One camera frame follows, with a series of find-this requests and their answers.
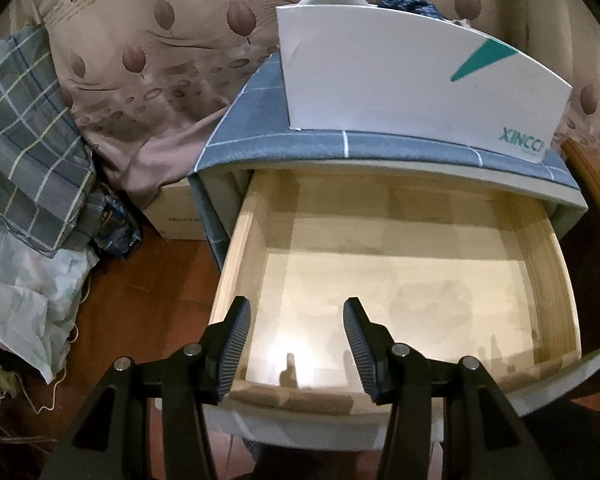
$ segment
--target cardboard box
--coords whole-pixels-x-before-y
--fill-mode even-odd
[[[571,86],[472,28],[376,6],[277,8],[290,127],[383,132],[540,162]]]
[[[175,184],[162,186],[158,196],[143,213],[164,238],[206,239],[186,178]]]

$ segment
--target blue fabric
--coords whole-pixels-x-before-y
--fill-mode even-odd
[[[280,55],[272,54],[251,77],[222,118],[194,167],[266,160],[381,159],[438,162],[507,171],[578,184],[560,156],[549,149],[542,163],[438,140],[370,132],[291,130]]]
[[[440,13],[434,4],[427,0],[380,0],[378,7],[383,9],[404,10],[413,14],[421,14],[436,18],[437,20],[445,20],[446,18]]]

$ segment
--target silver bolt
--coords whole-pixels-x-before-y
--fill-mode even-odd
[[[119,357],[113,363],[113,367],[119,372],[121,372],[122,370],[126,370],[130,366],[131,366],[131,359],[129,359],[128,357]]]
[[[409,355],[411,348],[409,345],[405,345],[404,343],[396,343],[391,347],[391,352],[398,357],[405,357]]]
[[[189,343],[188,345],[184,345],[182,351],[184,352],[184,355],[192,357],[202,352],[202,346],[200,346],[198,343]]]
[[[469,368],[469,370],[477,370],[480,367],[480,361],[475,357],[468,355],[462,358],[462,366]]]

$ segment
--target empty wooden drawer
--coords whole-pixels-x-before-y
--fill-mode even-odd
[[[475,355],[503,389],[580,357],[541,203],[461,178],[257,171],[210,322],[236,295],[251,331],[227,397],[279,410],[386,416],[347,343],[349,296],[428,358]]]

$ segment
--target gray plaid cloth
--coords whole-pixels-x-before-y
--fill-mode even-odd
[[[81,250],[100,227],[95,181],[46,30],[24,27],[0,41],[0,219],[41,253]]]

